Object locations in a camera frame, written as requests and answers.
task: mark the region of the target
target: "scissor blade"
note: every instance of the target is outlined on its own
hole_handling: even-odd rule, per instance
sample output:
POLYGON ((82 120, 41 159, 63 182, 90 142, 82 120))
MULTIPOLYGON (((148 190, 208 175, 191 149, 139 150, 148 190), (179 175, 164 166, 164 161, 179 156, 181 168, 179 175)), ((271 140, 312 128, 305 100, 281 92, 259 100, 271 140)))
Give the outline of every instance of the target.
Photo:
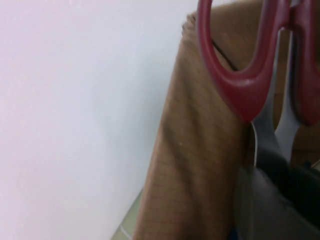
POLYGON ((292 148, 297 131, 301 126, 301 122, 298 120, 294 110, 292 94, 294 81, 296 81, 297 76, 296 71, 299 69, 297 67, 297 54, 298 41, 294 34, 291 33, 282 113, 279 124, 275 130, 275 136, 278 144, 288 164, 290 163, 292 148))

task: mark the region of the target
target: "red scissor handle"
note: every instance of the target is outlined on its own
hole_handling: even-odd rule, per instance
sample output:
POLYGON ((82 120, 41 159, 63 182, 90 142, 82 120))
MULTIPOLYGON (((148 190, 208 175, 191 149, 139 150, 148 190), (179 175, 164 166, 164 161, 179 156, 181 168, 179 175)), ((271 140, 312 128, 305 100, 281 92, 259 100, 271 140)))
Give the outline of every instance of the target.
POLYGON ((316 67, 316 0, 302 0, 291 9, 290 27, 299 38, 294 103, 301 120, 313 125, 320 120, 320 73, 316 67))
POLYGON ((226 70, 215 54, 210 34, 211 4, 212 0, 199 0, 197 9, 198 42, 204 64, 228 106, 245 122, 251 122, 267 99, 278 31, 289 23, 290 0, 264 0, 253 59, 238 72, 226 70))

